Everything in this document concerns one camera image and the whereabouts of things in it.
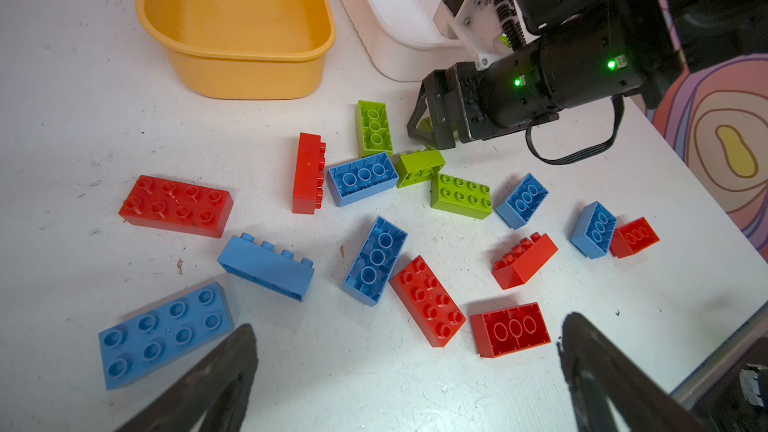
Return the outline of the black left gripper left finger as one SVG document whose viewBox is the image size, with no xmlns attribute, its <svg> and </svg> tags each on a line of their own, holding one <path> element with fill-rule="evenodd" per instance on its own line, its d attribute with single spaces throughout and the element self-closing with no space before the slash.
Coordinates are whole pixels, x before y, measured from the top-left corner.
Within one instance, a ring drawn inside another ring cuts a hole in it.
<svg viewBox="0 0 768 432">
<path fill-rule="evenodd" d="M 258 367 L 249 324 L 229 334 L 121 431 L 238 431 Z"/>
</svg>

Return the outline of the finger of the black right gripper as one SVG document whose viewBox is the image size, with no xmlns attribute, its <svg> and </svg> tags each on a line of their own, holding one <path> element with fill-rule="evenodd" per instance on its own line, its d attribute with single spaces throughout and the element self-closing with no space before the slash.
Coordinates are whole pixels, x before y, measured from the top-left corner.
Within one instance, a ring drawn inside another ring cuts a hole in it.
<svg viewBox="0 0 768 432">
<path fill-rule="evenodd" d="M 422 126 L 421 123 L 431 119 L 430 107 L 434 102 L 434 83 L 424 80 L 420 86 L 414 110 L 407 122 L 408 136 L 422 144 L 433 143 L 433 127 Z"/>
</svg>

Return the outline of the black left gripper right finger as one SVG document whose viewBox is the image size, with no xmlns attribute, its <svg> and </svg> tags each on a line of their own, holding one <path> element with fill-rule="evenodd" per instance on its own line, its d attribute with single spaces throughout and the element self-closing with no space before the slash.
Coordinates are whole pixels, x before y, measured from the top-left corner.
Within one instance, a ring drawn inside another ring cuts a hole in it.
<svg viewBox="0 0 768 432">
<path fill-rule="evenodd" d="M 579 431 L 615 431 L 614 406 L 633 431 L 709 431 L 578 312 L 563 322 L 561 368 Z"/>
</svg>

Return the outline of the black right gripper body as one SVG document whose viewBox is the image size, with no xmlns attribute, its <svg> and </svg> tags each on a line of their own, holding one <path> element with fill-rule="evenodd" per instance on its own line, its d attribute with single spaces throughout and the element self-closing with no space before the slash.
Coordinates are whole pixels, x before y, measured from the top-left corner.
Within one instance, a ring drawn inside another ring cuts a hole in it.
<svg viewBox="0 0 768 432">
<path fill-rule="evenodd" d="M 435 70 L 422 81 L 422 143 L 436 150 L 457 142 L 490 140 L 559 119 L 559 112 L 522 110 L 510 126 L 493 122 L 479 95 L 480 73 L 472 62 Z"/>
</svg>

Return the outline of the green lego brick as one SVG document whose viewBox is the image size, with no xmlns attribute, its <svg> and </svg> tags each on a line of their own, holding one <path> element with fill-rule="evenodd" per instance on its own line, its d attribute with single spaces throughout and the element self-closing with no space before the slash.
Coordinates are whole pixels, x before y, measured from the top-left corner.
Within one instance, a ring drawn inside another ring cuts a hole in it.
<svg viewBox="0 0 768 432">
<path fill-rule="evenodd" d="M 384 103 L 359 100 L 356 113 L 358 147 L 362 157 L 386 152 L 393 154 L 393 145 Z"/>
<path fill-rule="evenodd" d="M 438 173 L 431 181 L 431 207 L 475 219 L 492 212 L 490 187 Z"/>
<path fill-rule="evenodd" d="M 409 187 L 429 181 L 445 166 L 445 159 L 439 150 L 424 150 L 402 153 L 395 163 L 399 175 L 398 188 Z"/>
</svg>

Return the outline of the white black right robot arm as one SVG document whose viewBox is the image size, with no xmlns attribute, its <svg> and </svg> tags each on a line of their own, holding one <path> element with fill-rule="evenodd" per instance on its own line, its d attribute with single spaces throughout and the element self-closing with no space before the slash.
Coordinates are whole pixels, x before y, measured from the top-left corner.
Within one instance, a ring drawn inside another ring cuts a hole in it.
<svg viewBox="0 0 768 432">
<path fill-rule="evenodd" d="M 657 106 L 684 71 L 767 49 L 767 0 L 442 0 L 436 22 L 481 11 L 507 54 L 424 78 L 407 131 L 429 147 L 530 134 L 604 98 L 621 120 L 627 96 Z"/>
</svg>

